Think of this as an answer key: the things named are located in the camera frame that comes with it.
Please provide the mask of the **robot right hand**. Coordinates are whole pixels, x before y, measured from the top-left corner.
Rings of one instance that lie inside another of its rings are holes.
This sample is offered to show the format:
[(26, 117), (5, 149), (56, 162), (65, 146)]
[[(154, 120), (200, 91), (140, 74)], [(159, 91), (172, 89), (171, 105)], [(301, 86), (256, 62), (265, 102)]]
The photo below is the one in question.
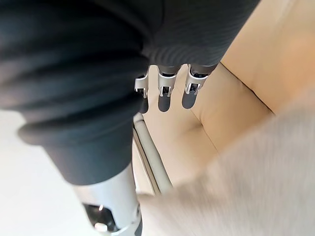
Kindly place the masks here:
[(148, 69), (169, 109), (189, 65), (182, 105), (250, 17), (256, 0), (3, 0), (0, 107), (19, 112), (20, 138), (42, 146), (105, 236), (139, 236), (133, 118), (148, 110)]

